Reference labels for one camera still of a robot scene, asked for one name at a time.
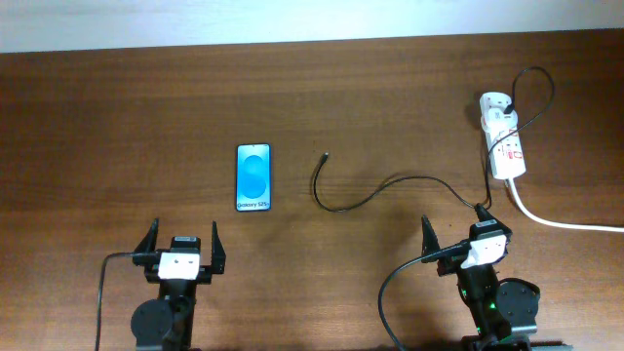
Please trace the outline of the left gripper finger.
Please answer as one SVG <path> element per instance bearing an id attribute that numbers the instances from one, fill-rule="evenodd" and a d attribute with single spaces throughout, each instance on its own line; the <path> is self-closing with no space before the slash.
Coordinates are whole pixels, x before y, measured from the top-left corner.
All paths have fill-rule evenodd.
<path id="1" fill-rule="evenodd" d="M 226 253 L 218 236 L 217 224 L 212 223 L 211 236 L 211 273 L 213 275 L 221 275 L 225 270 Z"/>
<path id="2" fill-rule="evenodd" d="M 159 229 L 159 219 L 154 218 L 147 233 L 133 251 L 132 262 L 135 266 L 153 265 L 157 258 L 156 242 Z"/>

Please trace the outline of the blue Galaxy smartphone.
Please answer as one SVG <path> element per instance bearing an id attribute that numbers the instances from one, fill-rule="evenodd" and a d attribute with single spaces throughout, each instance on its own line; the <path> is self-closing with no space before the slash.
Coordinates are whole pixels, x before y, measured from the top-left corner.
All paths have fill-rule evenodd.
<path id="1" fill-rule="evenodd" d="M 268 143 L 237 147 L 236 195 L 238 212 L 271 209 L 271 147 Z"/>

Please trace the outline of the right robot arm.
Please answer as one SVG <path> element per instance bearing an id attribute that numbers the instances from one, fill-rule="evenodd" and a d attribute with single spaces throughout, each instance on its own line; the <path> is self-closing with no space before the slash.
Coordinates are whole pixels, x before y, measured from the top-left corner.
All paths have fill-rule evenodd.
<path id="1" fill-rule="evenodd" d="M 469 236 L 441 248 L 427 216 L 421 218 L 425 263 L 435 262 L 439 276 L 454 274 L 458 293 L 468 307 L 477 333 L 462 338 L 466 350 L 529 350 L 529 337 L 537 332 L 540 289 L 518 279 L 500 280 L 494 265 L 508 253 L 512 230 L 483 206 Z"/>

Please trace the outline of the white power strip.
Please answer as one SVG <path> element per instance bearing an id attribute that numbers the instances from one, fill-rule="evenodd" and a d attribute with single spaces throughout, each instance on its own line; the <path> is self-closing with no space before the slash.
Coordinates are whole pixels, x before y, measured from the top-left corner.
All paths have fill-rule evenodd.
<path id="1" fill-rule="evenodd" d="M 497 107 L 503 111 L 511 104 L 511 98 L 503 93 L 488 92 L 479 100 L 481 113 Z M 489 162 L 494 178 L 506 180 L 526 172 L 526 163 L 516 128 L 494 133 L 485 133 Z"/>

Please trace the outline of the white USB wall charger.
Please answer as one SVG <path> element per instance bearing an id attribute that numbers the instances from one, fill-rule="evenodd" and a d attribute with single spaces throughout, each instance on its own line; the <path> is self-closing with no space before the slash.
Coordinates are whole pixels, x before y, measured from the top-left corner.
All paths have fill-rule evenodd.
<path id="1" fill-rule="evenodd" d="M 501 108 L 491 108 L 482 113 L 482 128 L 486 133 L 500 132 L 516 128 L 518 115 L 515 111 L 505 114 Z"/>

